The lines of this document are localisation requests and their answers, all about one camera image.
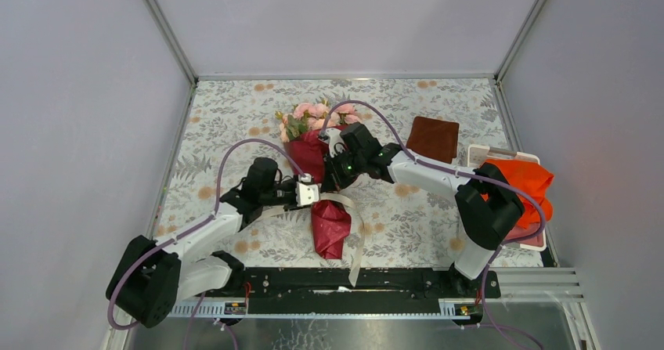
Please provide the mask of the peach rose stem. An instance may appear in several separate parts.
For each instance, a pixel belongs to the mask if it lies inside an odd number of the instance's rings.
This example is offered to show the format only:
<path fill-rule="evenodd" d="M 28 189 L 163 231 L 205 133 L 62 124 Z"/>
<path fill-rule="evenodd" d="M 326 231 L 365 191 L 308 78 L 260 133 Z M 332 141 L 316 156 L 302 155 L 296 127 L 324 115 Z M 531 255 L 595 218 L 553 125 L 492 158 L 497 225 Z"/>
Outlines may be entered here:
<path fill-rule="evenodd" d="M 317 118 L 310 114 L 313 108 L 311 103 L 300 103 L 290 113 L 275 112 L 275 118 L 280 122 L 280 139 L 284 143 L 294 141 L 302 134 L 312 130 Z"/>

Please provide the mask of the dark maroon wrapping paper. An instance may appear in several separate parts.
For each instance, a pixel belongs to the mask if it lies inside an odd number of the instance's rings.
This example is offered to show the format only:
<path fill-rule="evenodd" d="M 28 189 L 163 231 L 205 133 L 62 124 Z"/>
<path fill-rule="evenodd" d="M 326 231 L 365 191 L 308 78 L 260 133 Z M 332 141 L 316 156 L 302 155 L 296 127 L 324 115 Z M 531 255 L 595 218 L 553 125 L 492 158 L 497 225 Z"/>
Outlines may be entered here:
<path fill-rule="evenodd" d="M 293 171 L 310 174 L 322 186 L 321 190 L 326 191 L 324 157 L 329 152 L 329 145 L 319 139 L 319 130 L 304 132 L 285 142 L 284 148 L 297 164 Z M 351 232 L 351 215 L 340 203 L 331 200 L 313 204 L 310 214 L 315 252 L 328 260 L 342 258 L 345 238 Z"/>

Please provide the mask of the cream printed ribbon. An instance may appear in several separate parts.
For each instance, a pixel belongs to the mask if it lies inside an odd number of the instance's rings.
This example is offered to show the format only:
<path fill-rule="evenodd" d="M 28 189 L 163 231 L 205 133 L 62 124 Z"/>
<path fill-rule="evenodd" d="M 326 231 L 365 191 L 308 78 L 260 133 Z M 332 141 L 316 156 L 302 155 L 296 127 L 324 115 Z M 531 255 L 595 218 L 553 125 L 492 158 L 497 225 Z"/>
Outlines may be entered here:
<path fill-rule="evenodd" d="M 348 236 L 353 232 L 359 234 L 348 273 L 348 281 L 355 287 L 366 238 L 365 222 L 355 202 L 339 193 L 322 193 L 320 201 L 311 206 L 310 217 L 315 251 L 325 259 L 341 259 Z"/>

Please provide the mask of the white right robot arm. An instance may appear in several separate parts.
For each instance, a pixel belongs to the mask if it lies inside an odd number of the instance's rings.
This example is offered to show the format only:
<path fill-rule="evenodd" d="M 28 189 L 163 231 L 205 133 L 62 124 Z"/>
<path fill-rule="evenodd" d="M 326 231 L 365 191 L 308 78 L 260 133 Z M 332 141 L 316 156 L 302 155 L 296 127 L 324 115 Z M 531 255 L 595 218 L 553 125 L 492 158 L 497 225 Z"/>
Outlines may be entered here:
<path fill-rule="evenodd" d="M 525 213 L 525 207 L 494 164 L 465 168 L 422 157 L 399 143 L 381 144 L 368 128 L 354 123 L 319 132 L 328 145 L 326 177 L 336 188 L 360 175 L 414 186 L 456 205 L 467 242 L 449 275 L 453 293 L 467 297 L 480 275 Z"/>

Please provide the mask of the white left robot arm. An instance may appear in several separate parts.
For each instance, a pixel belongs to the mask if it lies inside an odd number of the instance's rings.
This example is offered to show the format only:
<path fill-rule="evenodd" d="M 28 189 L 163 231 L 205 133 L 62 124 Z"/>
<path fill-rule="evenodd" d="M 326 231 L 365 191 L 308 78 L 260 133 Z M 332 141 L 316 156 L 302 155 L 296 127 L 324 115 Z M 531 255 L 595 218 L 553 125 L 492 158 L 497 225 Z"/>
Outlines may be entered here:
<path fill-rule="evenodd" d="M 293 159 L 294 176 L 278 179 L 278 165 L 258 157 L 240 182 L 218 193 L 211 212 L 198 222 L 149 239 L 137 236 L 126 247 L 106 288 L 106 318 L 116 330 L 155 327 L 182 300 L 247 289 L 245 266 L 225 251 L 203 252 L 253 222 L 309 207 L 319 199 L 315 179 Z"/>

